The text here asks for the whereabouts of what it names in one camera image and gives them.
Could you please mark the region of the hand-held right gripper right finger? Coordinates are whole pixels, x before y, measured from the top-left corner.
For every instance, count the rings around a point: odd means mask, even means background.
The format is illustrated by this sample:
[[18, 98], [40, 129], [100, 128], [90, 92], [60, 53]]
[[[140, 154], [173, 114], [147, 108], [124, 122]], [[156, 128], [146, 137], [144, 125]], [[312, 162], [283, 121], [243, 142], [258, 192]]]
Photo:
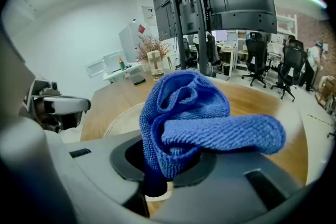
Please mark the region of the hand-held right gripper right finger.
[[152, 217], [157, 223], [282, 223], [313, 184], [301, 186], [256, 152], [203, 151], [174, 179], [172, 196]]

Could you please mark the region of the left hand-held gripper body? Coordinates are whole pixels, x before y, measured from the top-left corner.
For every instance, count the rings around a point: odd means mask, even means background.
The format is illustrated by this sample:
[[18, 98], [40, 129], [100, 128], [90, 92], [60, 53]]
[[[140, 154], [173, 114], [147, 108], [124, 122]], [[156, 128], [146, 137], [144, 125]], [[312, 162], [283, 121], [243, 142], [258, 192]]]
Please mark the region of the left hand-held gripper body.
[[23, 116], [56, 133], [77, 127], [90, 108], [90, 100], [63, 95], [56, 82], [45, 79], [35, 79], [23, 99]]

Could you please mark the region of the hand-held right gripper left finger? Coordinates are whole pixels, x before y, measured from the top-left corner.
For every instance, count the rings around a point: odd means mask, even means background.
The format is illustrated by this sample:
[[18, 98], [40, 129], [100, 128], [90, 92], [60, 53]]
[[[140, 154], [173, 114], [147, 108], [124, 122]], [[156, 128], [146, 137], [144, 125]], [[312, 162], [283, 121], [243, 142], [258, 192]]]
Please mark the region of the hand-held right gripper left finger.
[[112, 144], [89, 144], [90, 153], [72, 157], [81, 144], [67, 146], [23, 117], [1, 118], [2, 193], [14, 222], [149, 223], [137, 214], [143, 203], [139, 185], [112, 167]]

